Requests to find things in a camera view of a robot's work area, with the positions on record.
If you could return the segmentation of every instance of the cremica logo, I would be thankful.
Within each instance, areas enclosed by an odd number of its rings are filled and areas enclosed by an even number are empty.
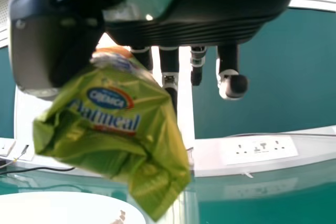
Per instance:
[[[130,109],[134,103],[124,91],[116,88],[92,88],[87,92],[88,98],[97,106],[105,109]]]

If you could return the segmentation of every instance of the electrical outlet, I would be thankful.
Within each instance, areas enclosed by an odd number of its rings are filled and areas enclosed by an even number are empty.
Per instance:
[[[12,138],[0,138],[0,156],[7,157],[15,145]]]
[[[298,156],[290,136],[228,137],[222,141],[220,151],[227,165]]]

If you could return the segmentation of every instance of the green plastic bag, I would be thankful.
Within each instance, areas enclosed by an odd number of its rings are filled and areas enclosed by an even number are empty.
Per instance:
[[[35,151],[127,183],[156,221],[191,181],[171,98],[127,50],[93,56],[35,119]]]

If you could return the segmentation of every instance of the glass table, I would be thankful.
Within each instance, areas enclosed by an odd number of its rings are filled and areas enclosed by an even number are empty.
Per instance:
[[[158,223],[335,223],[335,182],[336,160],[255,173],[254,178],[194,177]],[[43,171],[0,176],[0,195],[31,191],[105,195],[126,201],[142,212],[125,185],[100,177]],[[144,216],[147,223],[154,223]]]

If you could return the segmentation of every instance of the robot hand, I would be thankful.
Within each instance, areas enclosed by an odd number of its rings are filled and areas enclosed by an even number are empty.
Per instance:
[[[220,94],[237,99],[247,90],[247,79],[238,71],[238,45],[252,39],[289,2],[10,0],[10,60],[14,78],[24,92],[52,99],[58,88],[89,63],[100,37],[107,32],[117,44],[131,46],[135,54],[140,49],[160,46],[164,84],[175,90],[178,51],[164,49],[191,46],[193,75],[198,78],[194,84],[199,84],[205,47],[217,46]],[[137,57],[151,68],[147,53]]]

